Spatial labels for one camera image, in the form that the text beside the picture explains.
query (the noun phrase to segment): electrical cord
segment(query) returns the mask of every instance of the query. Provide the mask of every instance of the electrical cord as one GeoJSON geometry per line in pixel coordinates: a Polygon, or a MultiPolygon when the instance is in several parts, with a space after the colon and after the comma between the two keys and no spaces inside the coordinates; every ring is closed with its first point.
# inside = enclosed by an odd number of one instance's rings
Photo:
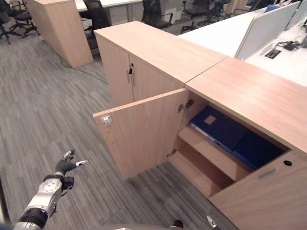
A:
{"type": "Polygon", "coordinates": [[[93,74],[91,74],[91,73],[88,73],[88,72],[85,72],[85,71],[83,71],[83,70],[75,69],[75,68],[73,68],[73,67],[64,65],[64,63],[63,63],[63,58],[62,58],[59,54],[58,54],[58,56],[59,56],[59,58],[61,59],[61,65],[62,65],[62,66],[66,67],[66,68],[69,68],[69,69],[73,69],[73,70],[75,70],[75,71],[79,71],[79,72],[81,72],[81,73],[85,73],[85,74],[87,74],[87,75],[90,75],[91,77],[93,77],[93,78],[95,78],[95,79],[97,79],[97,80],[99,80],[99,81],[102,81],[104,84],[109,85],[104,79],[98,78],[98,77],[96,77],[95,75],[93,75],[93,74]]]}

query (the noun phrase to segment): door hinge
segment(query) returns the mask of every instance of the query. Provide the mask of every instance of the door hinge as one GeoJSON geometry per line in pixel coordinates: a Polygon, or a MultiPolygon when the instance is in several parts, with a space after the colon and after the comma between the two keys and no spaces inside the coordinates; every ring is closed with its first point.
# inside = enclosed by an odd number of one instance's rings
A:
{"type": "Polygon", "coordinates": [[[177,152],[177,149],[173,149],[173,151],[170,154],[167,154],[166,157],[169,158],[169,157],[173,156],[175,154],[175,152],[177,152]]]}
{"type": "Polygon", "coordinates": [[[180,113],[181,110],[183,110],[183,109],[187,109],[187,108],[191,107],[191,105],[193,105],[193,104],[194,104],[194,101],[192,99],[189,99],[188,102],[185,105],[181,104],[179,106],[178,113],[180,113]]]}
{"type": "Polygon", "coordinates": [[[101,118],[101,120],[102,120],[102,123],[105,124],[106,126],[111,125],[112,119],[110,116],[104,116],[101,118]]]}

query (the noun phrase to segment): white desk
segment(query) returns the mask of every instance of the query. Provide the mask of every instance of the white desk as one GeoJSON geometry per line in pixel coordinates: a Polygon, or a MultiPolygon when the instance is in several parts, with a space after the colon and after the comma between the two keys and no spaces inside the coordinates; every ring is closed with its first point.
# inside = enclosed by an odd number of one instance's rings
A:
{"type": "MultiPolygon", "coordinates": [[[[302,30],[298,25],[295,25],[288,31],[283,31],[279,37],[273,41],[272,46],[275,46],[278,42],[283,41],[299,41],[301,42],[306,32],[302,30]]],[[[268,72],[281,76],[283,78],[294,81],[303,86],[307,86],[307,48],[299,48],[298,50],[289,51],[282,47],[277,47],[281,50],[274,59],[265,57],[269,51],[264,52],[264,49],[259,50],[257,53],[246,59],[245,61],[265,69],[268,72]]]]}
{"type": "MultiPolygon", "coordinates": [[[[87,10],[86,5],[83,2],[83,0],[75,0],[75,2],[76,2],[77,10],[79,12],[87,10]]],[[[109,8],[109,7],[133,4],[136,2],[142,2],[142,0],[100,0],[100,2],[104,8],[109,8]]]]}
{"type": "Polygon", "coordinates": [[[179,35],[181,38],[230,57],[236,55],[252,19],[265,8],[238,15],[179,35]]]}
{"type": "MultiPolygon", "coordinates": [[[[100,0],[112,25],[140,21],[143,15],[142,0],[100,0]]],[[[79,12],[86,11],[83,0],[75,0],[79,12]]]]}

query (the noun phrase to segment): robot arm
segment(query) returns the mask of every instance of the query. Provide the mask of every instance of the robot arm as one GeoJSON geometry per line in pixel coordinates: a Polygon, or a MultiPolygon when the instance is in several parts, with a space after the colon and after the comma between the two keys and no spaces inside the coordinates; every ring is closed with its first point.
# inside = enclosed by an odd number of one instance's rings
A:
{"type": "Polygon", "coordinates": [[[47,220],[56,212],[57,201],[73,187],[73,177],[65,177],[65,174],[87,163],[87,161],[70,162],[73,155],[74,150],[67,151],[57,163],[54,173],[44,178],[43,183],[38,187],[37,194],[15,224],[14,230],[42,230],[44,228],[47,220]]]}

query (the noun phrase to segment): wooden cabinet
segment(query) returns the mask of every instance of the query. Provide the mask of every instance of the wooden cabinet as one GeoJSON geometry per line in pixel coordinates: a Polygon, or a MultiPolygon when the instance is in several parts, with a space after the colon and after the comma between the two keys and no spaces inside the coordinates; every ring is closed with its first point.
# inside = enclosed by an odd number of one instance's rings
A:
{"type": "Polygon", "coordinates": [[[113,103],[123,105],[133,102],[129,73],[129,55],[111,42],[97,37],[100,56],[111,89],[113,103]]]}
{"type": "Polygon", "coordinates": [[[76,4],[72,0],[25,0],[38,31],[72,67],[93,61],[76,4]]]}
{"type": "Polygon", "coordinates": [[[136,56],[129,55],[129,58],[134,101],[182,88],[180,84],[136,56]]]}
{"type": "Polygon", "coordinates": [[[115,105],[182,88],[161,71],[106,39],[98,36],[97,42],[115,105]]]}
{"type": "Polygon", "coordinates": [[[183,113],[178,107],[188,95],[179,89],[93,115],[124,178],[166,161],[183,113]]]}
{"type": "Polygon", "coordinates": [[[306,161],[291,151],[210,200],[241,230],[304,230],[306,192],[306,161]]]}
{"type": "Polygon", "coordinates": [[[93,116],[124,178],[169,160],[241,230],[306,228],[305,87],[142,23],[96,37],[122,105],[93,116]],[[284,154],[253,171],[190,128],[208,105],[284,154]]]}
{"type": "Polygon", "coordinates": [[[95,34],[116,106],[180,89],[226,58],[140,22],[95,34]]]}

